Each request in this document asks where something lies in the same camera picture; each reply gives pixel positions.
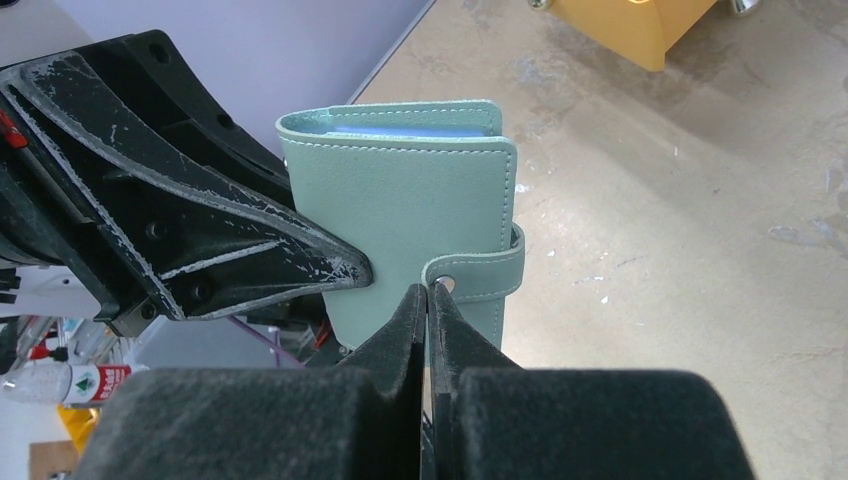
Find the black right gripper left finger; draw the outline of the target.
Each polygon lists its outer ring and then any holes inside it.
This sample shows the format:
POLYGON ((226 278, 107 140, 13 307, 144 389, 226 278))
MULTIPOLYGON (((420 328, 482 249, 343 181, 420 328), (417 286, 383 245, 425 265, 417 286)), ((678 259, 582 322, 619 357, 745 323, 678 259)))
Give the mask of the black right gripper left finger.
POLYGON ((106 403, 77 479, 417 479, 427 292, 331 367, 158 369, 106 403))

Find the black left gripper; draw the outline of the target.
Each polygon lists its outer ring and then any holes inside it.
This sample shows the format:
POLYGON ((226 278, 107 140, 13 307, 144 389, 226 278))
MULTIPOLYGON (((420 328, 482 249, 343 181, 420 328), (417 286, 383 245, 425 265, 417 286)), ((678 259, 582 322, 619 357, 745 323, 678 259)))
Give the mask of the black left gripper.
POLYGON ((68 268, 124 337, 373 279, 157 29, 2 69, 1 266, 68 268))

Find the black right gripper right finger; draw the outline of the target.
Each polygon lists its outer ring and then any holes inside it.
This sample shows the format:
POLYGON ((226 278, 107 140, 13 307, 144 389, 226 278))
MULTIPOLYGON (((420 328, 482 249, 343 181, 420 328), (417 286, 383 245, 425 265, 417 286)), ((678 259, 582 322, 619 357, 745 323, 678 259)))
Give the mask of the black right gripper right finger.
POLYGON ((525 369, 428 291, 439 479, 751 479, 726 405, 682 370, 525 369))

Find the green card holder wallet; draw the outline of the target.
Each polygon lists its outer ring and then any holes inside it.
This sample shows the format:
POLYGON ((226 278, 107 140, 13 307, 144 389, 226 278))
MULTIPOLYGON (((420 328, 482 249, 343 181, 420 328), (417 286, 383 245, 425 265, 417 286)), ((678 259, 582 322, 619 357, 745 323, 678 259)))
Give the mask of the green card holder wallet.
POLYGON ((343 105, 276 124, 297 211, 365 254, 373 280, 324 294, 337 340, 355 349, 410 285, 441 281, 464 319, 500 345, 521 285, 515 144, 489 100, 343 105))

